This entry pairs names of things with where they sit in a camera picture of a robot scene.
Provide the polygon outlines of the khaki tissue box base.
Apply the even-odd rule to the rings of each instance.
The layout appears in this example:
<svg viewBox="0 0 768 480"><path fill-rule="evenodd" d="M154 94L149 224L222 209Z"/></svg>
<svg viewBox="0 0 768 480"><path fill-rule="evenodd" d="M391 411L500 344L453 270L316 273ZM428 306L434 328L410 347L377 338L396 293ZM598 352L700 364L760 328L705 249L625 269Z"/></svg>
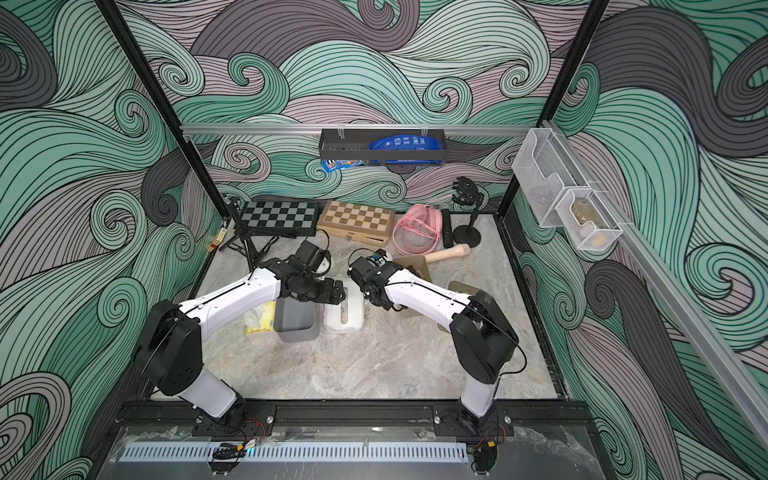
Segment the khaki tissue box base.
<svg viewBox="0 0 768 480"><path fill-rule="evenodd" d="M432 276L430 274L428 264L424 260L423 256L398 257L394 259L394 262L398 265L401 265L405 269L411 270L421 279L428 282L432 281ZM419 317L420 313L414 309L406 308L405 310L397 312L396 315L399 318L414 318Z"/></svg>

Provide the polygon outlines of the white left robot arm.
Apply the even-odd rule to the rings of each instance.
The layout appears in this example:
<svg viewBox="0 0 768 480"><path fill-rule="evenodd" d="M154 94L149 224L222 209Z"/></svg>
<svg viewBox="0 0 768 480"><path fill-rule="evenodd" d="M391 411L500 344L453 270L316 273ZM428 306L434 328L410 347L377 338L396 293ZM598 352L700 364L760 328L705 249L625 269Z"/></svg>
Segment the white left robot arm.
<svg viewBox="0 0 768 480"><path fill-rule="evenodd" d="M204 365L202 347L220 328L279 298L338 305L345 293L340 280L321 279L287 260L269 260L210 294L180 304L156 303L134 347L134 364L164 395L181 398L211 421L238 429L247 420L245 401Z"/></svg>

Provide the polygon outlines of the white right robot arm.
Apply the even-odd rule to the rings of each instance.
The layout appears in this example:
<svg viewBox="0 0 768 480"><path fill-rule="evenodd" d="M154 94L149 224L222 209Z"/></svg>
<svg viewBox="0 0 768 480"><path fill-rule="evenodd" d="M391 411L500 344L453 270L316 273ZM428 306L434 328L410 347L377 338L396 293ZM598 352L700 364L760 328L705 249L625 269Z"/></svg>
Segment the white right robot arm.
<svg viewBox="0 0 768 480"><path fill-rule="evenodd" d="M414 310L449 331L466 374L463 410L475 419L485 418L502 369L519 346L496 300L483 290L470 295L439 287L377 254L356 258L347 274L369 303L385 310Z"/></svg>

